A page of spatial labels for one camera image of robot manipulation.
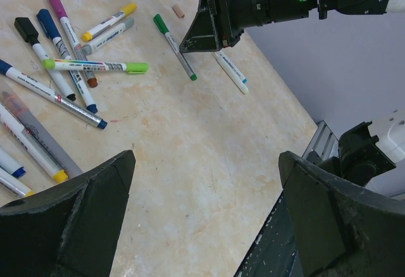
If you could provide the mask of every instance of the marker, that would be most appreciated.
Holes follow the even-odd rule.
[[[111,42],[115,37],[122,34],[124,31],[130,29],[135,23],[134,18],[128,18],[123,20],[121,23],[111,27],[105,33],[101,34],[94,40],[90,41],[82,47],[83,53],[88,56],[94,54],[100,48],[102,48],[107,43]]]
[[[2,147],[0,147],[0,166],[15,178],[20,178],[25,175],[23,165],[8,154]]]
[[[42,61],[49,70],[92,70],[92,71],[126,71],[131,74],[143,74],[149,68],[147,63],[117,63],[79,60],[46,59]]]
[[[135,11],[135,9],[137,9],[137,7],[138,6],[135,3],[130,3],[126,6],[124,6],[115,15],[112,15],[108,19],[105,19],[104,21],[102,21],[100,24],[97,24],[92,29],[89,29],[88,31],[86,31],[82,36],[83,41],[87,42],[87,41],[90,41],[93,38],[97,37],[103,31],[105,31],[106,29],[109,29],[116,22],[120,21],[123,17],[133,13]]]
[[[65,171],[58,166],[43,148],[28,133],[25,127],[0,103],[0,122],[19,141],[24,149],[38,162],[44,171],[56,182],[61,183],[68,179]]]
[[[160,32],[163,35],[165,35],[167,42],[169,42],[171,48],[175,52],[178,60],[183,65],[183,67],[184,67],[185,71],[187,72],[188,76],[190,77],[190,79],[192,81],[196,81],[197,75],[194,73],[194,70],[192,70],[189,62],[187,62],[184,55],[179,51],[178,45],[177,45],[175,39],[173,38],[173,36],[171,35],[171,33],[169,32],[169,29],[167,28],[166,24],[164,23],[162,17],[159,14],[157,14],[156,16],[154,16],[153,21],[155,22],[156,26],[159,28]]]
[[[47,38],[50,38],[55,45],[56,49],[59,52],[59,55],[62,59],[72,59],[70,56],[69,50],[63,43],[61,35],[56,28],[55,22],[53,22],[51,14],[46,9],[41,9],[37,15],[37,19],[46,35]],[[79,94],[82,96],[86,108],[88,111],[96,114],[98,112],[96,103],[91,96],[86,83],[83,81],[81,74],[78,71],[69,71],[69,75],[73,80]]]
[[[214,54],[215,58],[221,58],[224,62],[231,67],[232,71],[240,78],[240,81],[243,83],[247,82],[247,78],[243,75],[243,73],[232,63],[232,61],[228,58],[228,56],[223,51],[218,51]]]
[[[2,168],[0,168],[0,187],[4,187],[15,197],[24,198],[34,194],[34,191],[31,188],[11,176]]]
[[[49,56],[46,54],[45,49],[42,47],[38,41],[38,31],[32,25],[30,19],[28,18],[15,18],[14,26],[17,28],[17,31],[23,37],[23,40],[26,43],[29,43],[32,46],[32,49],[37,54],[38,58],[42,61],[44,59],[49,59]],[[61,94],[68,98],[69,100],[76,100],[76,95],[66,83],[63,75],[59,71],[48,71],[53,82],[59,88]]]
[[[79,60],[87,60],[86,56],[82,52],[82,46],[80,45],[80,42],[72,27],[72,24],[70,23],[70,20],[68,18],[68,15],[66,14],[61,0],[49,0],[49,2],[51,3],[51,6],[56,13],[56,16],[61,22],[63,30],[68,36],[69,43],[72,46],[73,51],[75,52],[76,58]],[[96,76],[94,76],[94,73],[92,71],[85,71],[84,75],[86,77],[87,84],[89,84],[90,87],[96,87],[98,85]]]
[[[10,86],[0,78],[0,99],[6,108],[20,121],[42,148],[68,174],[75,178],[83,173],[65,150],[53,139],[51,134],[39,123],[25,103],[14,93]]]
[[[238,86],[238,88],[240,89],[240,91],[243,94],[248,94],[249,93],[249,89],[247,89],[246,85],[244,85],[244,83],[242,82],[242,80],[239,78],[239,76],[236,74],[236,72],[234,71],[234,69],[229,65],[229,63],[227,63],[222,57],[221,55],[219,55],[217,52],[213,52],[213,56],[215,57],[216,61],[218,62],[219,65],[221,65],[221,67],[223,68],[223,70],[225,70],[225,73],[228,74],[228,76],[231,78],[232,81],[234,81],[234,84],[236,86]]]
[[[102,118],[98,117],[97,115],[91,113],[86,109],[81,108],[71,100],[62,97],[53,89],[50,89],[49,87],[39,83],[34,78],[31,78],[30,76],[27,76],[26,74],[20,72],[19,70],[12,67],[10,64],[4,62],[1,59],[0,59],[0,73],[6,75],[10,79],[13,79],[15,82],[25,86],[26,88],[32,90],[36,94],[51,101],[52,103],[55,103],[64,110],[68,111],[69,113],[79,117],[83,121],[88,122],[92,126],[100,128],[102,130],[106,128],[107,122],[105,122]]]

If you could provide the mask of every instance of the beige table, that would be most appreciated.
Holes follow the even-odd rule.
[[[208,53],[187,56],[198,75],[191,82],[152,18],[160,13],[180,42],[198,0],[62,0],[78,35],[132,1],[139,5],[135,27],[91,58],[151,67],[144,76],[96,74],[91,92],[107,129],[10,85],[84,171],[134,151],[112,276],[231,276],[281,191],[278,155],[301,154],[315,125],[247,34],[226,53],[249,79],[249,95]],[[0,58],[52,85],[13,26],[15,17],[28,16],[40,30],[35,14],[50,8],[47,0],[0,2]],[[171,10],[175,3],[185,19]],[[56,57],[43,34],[40,41]],[[36,192],[54,185],[3,128],[0,143],[24,163],[24,183]],[[0,205],[12,200],[0,192]]]

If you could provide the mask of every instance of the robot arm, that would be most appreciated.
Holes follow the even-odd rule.
[[[200,0],[180,52],[233,47],[247,27],[307,18],[314,8],[321,20],[329,10],[345,15],[382,15],[405,11],[405,0]]]

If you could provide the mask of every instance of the lime green cap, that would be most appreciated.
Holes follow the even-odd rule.
[[[146,73],[147,70],[149,69],[149,64],[147,63],[125,63],[127,66],[127,73],[130,74],[138,74],[141,75],[143,73]]]
[[[42,66],[47,70],[53,70],[55,69],[55,60],[54,59],[42,60]]]
[[[159,14],[153,17],[153,22],[156,24],[156,26],[159,28],[162,34],[165,34],[169,31],[162,17]]]

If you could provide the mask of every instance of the green marker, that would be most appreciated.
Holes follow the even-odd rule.
[[[179,51],[178,45],[177,45],[175,39],[173,38],[173,36],[171,35],[171,33],[169,32],[169,29],[167,28],[166,24],[164,23],[162,17],[159,14],[157,14],[156,16],[154,16],[153,22],[159,28],[160,32],[165,35],[167,42],[169,42],[171,48],[175,52],[180,63],[183,65],[183,67],[184,67],[185,71],[187,72],[188,76],[190,77],[190,79],[192,81],[196,81],[197,80],[196,73],[194,73],[194,70],[192,70],[189,62],[187,62],[187,60],[185,59],[183,54]]]
[[[42,65],[48,70],[89,70],[89,71],[126,71],[141,75],[149,68],[147,63],[115,63],[63,59],[44,59]]]

